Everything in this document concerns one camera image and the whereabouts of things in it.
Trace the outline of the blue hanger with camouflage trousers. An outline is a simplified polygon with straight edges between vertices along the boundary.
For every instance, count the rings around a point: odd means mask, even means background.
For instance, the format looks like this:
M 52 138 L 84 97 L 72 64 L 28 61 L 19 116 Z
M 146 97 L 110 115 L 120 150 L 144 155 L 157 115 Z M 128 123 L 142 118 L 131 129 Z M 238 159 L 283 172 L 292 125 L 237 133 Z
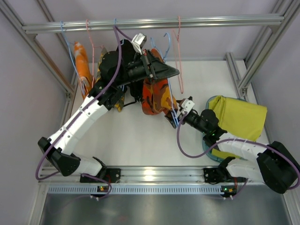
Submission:
M 150 44 L 151 44 L 151 47 L 152 47 L 153 49 L 156 49 L 156 50 L 158 51 L 158 53 L 159 53 L 159 55 L 162 57 L 162 60 L 163 60 L 164 63 L 166 63 L 166 59 L 167 59 L 169 50 L 170 50 L 170 48 L 171 48 L 171 36 L 170 36 L 170 34 L 169 34 L 168 32 L 166 32 L 166 33 L 164 34 L 164 37 L 166 37 L 166 36 L 168 37 L 168 48 L 167 48 L 167 50 L 165 51 L 164 54 L 162 54 L 162 52 L 160 51 L 160 49 L 156 46 L 155 41 L 154 41 L 154 38 L 152 38 L 152 37 L 150 38 Z M 172 88 L 171 88 L 170 81 L 169 81 L 168 78 L 167 78 L 167 83 L 168 83 L 168 87 L 169 87 L 169 94 L 170 94 L 170 97 L 171 97 L 171 107 L 172 107 L 172 110 L 171 110 L 171 116 L 172 116 L 173 122 L 174 122 L 174 124 L 175 124 L 175 128 L 177 128 L 178 125 L 179 125 L 179 121 L 178 121 L 177 116 L 176 116 L 176 114 L 175 114 L 176 111 L 175 111 L 174 106 L 173 106 L 173 94 L 172 94 Z

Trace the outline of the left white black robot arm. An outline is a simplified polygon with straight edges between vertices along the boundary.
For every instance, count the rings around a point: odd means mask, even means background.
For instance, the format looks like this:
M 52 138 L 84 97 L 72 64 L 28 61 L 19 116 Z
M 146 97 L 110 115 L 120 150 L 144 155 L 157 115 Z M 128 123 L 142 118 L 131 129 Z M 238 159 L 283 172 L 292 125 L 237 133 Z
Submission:
M 74 115 L 50 137 L 41 137 L 38 146 L 62 176 L 88 174 L 99 177 L 105 171 L 101 160 L 76 156 L 78 141 L 89 128 L 125 94 L 125 86 L 145 78 L 158 82 L 178 75 L 178 69 L 162 62 L 150 50 L 130 55 L 122 50 L 107 52 L 99 65 L 98 80 Z

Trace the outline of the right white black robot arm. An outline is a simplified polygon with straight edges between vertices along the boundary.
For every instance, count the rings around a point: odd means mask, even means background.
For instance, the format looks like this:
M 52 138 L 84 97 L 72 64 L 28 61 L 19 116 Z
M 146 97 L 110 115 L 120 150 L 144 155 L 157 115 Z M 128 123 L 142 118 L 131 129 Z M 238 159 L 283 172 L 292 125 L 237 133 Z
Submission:
M 234 177 L 262 182 L 276 193 L 284 194 L 300 185 L 300 165 L 289 150 L 281 143 L 253 142 L 234 136 L 222 129 L 212 109 L 201 113 L 194 110 L 192 97 L 178 101 L 178 131 L 181 125 L 188 124 L 203 134 L 202 141 L 208 149 L 199 155 L 181 153 L 188 158 L 200 158 L 212 149 L 228 152 L 232 156 L 224 159 L 217 167 L 218 175 L 227 181 Z

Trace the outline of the orange red camouflage trousers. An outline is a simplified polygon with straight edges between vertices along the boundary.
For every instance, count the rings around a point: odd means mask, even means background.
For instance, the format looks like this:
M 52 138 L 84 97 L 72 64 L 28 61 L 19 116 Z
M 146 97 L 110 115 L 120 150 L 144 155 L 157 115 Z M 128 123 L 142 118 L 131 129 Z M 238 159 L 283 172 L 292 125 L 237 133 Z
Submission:
M 171 114 L 171 97 L 167 79 L 151 81 L 145 78 L 142 88 L 142 112 L 146 115 L 154 116 L 160 113 Z M 177 112 L 177 102 L 173 95 L 173 106 Z

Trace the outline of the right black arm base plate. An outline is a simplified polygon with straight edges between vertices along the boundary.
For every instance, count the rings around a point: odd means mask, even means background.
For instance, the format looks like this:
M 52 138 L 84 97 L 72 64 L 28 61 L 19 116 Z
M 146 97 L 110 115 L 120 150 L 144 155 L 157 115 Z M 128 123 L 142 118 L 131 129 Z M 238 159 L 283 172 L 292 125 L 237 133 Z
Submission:
M 232 181 L 232 177 L 229 175 L 228 171 L 223 168 L 204 168 L 203 172 L 204 181 L 209 184 L 218 184 Z

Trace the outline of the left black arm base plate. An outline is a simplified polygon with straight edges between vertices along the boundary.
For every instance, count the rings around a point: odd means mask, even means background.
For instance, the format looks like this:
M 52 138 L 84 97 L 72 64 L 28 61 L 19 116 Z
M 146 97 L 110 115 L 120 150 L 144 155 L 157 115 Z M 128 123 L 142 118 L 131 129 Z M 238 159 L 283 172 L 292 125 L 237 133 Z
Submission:
M 97 178 L 100 178 L 109 183 L 118 183 L 121 178 L 121 169 L 120 168 L 106 168 L 102 169 L 99 174 L 96 175 Z M 80 183 L 102 183 L 86 176 L 80 176 Z

